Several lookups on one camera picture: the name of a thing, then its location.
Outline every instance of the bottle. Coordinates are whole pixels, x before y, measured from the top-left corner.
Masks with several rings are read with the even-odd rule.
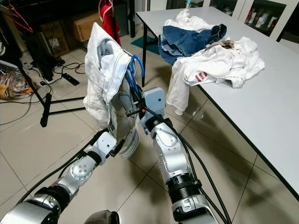
[[[247,18],[245,20],[245,24],[247,24],[249,22],[249,20],[251,19],[253,12],[254,12],[253,8],[251,8],[250,11],[249,11],[249,13],[248,13],[248,15],[247,15]]]
[[[260,9],[260,10],[258,11],[258,13],[256,14],[256,16],[255,16],[255,18],[254,18],[254,20],[253,20],[252,26],[256,26],[256,24],[257,24],[259,18],[263,15],[263,12],[264,12],[264,9]]]
[[[248,21],[248,24],[252,24],[255,17],[256,17],[256,12],[253,12],[251,19]]]
[[[267,27],[270,28],[271,25],[272,25],[272,23],[273,23],[273,21],[274,21],[274,20],[277,20],[277,19],[278,19],[278,17],[273,16],[273,17],[270,19],[270,22],[268,23]]]
[[[260,28],[263,22],[263,17],[261,16],[260,18],[258,18],[257,22],[256,22],[256,28]]]
[[[278,18],[277,18],[277,19],[274,19],[274,20],[272,21],[272,24],[271,24],[271,26],[270,26],[270,28],[269,28],[269,31],[270,31],[270,32],[272,32],[272,31],[274,30],[274,28],[275,28],[277,22],[278,22]]]
[[[191,5],[191,0],[187,0],[186,1],[186,8],[190,8],[190,5]]]
[[[270,15],[270,11],[265,12],[262,17],[263,17],[263,21],[262,21],[262,25],[265,24],[265,22],[267,21],[269,15]]]

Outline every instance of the blue mat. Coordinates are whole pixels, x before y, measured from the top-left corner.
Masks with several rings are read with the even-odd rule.
[[[153,41],[154,38],[147,36],[147,42]],[[143,48],[143,37],[138,38],[137,40],[133,41],[131,44],[139,47],[139,48]],[[149,45],[146,48],[147,50],[159,55],[159,47],[158,45]]]

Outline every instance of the denim jeans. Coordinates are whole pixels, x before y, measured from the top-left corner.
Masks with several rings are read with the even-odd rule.
[[[207,44],[217,42],[226,34],[226,26],[221,24],[200,33],[173,26],[164,26],[159,36],[161,57],[169,64],[174,64],[178,57],[190,57],[204,49]]]

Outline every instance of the silver robot arm segment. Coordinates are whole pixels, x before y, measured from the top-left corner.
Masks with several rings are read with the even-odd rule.
[[[160,123],[150,135],[159,156],[174,219],[182,224],[218,224],[205,196],[199,192],[200,181],[194,180],[176,134],[165,123]]]

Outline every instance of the plastic bag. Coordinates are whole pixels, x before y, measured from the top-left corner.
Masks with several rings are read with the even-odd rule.
[[[0,98],[20,99],[29,97],[32,94],[31,87],[26,82],[18,67],[0,60]]]

